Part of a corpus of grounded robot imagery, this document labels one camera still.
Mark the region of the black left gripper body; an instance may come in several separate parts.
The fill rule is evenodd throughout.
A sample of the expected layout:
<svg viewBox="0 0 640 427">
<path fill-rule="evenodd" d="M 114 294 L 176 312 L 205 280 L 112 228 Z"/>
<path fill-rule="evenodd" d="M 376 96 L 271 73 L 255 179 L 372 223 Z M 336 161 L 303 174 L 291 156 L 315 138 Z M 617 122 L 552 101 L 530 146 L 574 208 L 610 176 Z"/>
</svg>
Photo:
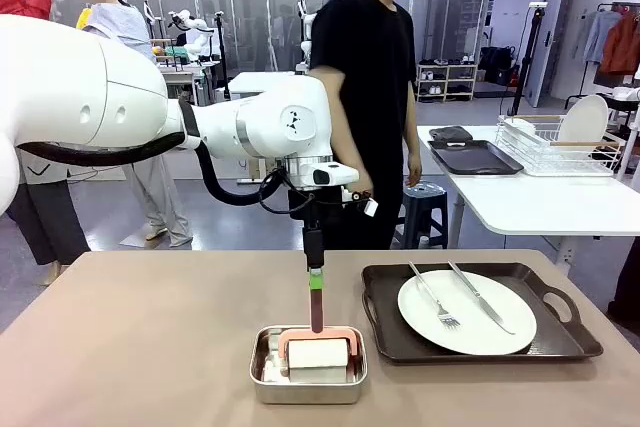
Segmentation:
<svg viewBox="0 0 640 427">
<path fill-rule="evenodd" d="M 324 251 L 342 219 L 340 189 L 289 191 L 290 217 L 303 222 L 303 249 L 308 268 L 324 266 Z"/>
</svg>

